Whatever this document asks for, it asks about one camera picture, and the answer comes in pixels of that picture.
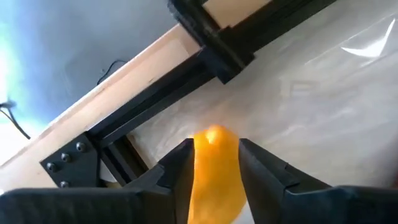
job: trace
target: white surface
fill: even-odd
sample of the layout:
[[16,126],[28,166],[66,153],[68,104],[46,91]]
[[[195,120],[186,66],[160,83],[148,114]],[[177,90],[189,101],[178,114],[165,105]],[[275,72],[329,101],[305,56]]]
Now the white surface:
[[[398,165],[398,1],[340,0],[132,132],[155,164],[222,124],[331,185],[385,187]],[[246,209],[240,222],[247,223]]]

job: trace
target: yellow bell pepper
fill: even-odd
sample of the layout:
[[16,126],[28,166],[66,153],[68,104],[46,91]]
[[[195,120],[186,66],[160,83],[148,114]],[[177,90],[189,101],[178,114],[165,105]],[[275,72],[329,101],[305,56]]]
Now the yellow bell pepper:
[[212,126],[195,134],[193,142],[188,223],[231,223],[246,202],[238,161],[239,138],[222,126]]

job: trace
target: black frame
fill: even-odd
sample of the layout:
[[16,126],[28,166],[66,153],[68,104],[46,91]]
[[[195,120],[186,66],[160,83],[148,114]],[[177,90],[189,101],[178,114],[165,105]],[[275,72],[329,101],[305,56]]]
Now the black frame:
[[[201,50],[82,135],[90,139],[116,180],[122,186],[128,184],[148,167],[126,134],[214,77],[227,83],[254,60],[255,51],[335,1],[273,0],[238,25],[220,29],[201,3],[169,0],[170,11]],[[45,169],[46,162],[48,158],[41,162]]]

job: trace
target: yellow object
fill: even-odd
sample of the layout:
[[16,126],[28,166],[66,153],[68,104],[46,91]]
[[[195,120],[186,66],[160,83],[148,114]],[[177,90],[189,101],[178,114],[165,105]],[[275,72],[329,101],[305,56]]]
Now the yellow object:
[[222,126],[212,126],[195,134],[193,142],[195,170],[188,223],[231,223],[246,202],[239,138]]

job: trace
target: screw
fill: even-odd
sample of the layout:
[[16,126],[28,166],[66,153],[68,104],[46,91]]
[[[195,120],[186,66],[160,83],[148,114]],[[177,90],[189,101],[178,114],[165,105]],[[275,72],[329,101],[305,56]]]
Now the screw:
[[76,144],[76,149],[79,152],[85,152],[86,151],[86,144],[82,143],[82,142],[78,142]]
[[63,162],[70,162],[72,160],[70,155],[67,154],[67,153],[62,153],[61,154],[61,159],[62,159]]
[[52,163],[52,162],[47,163],[46,167],[51,172],[56,172],[57,171],[57,166],[54,163]]
[[60,186],[61,186],[61,188],[67,188],[67,187],[69,187],[69,183],[66,181],[61,181]]

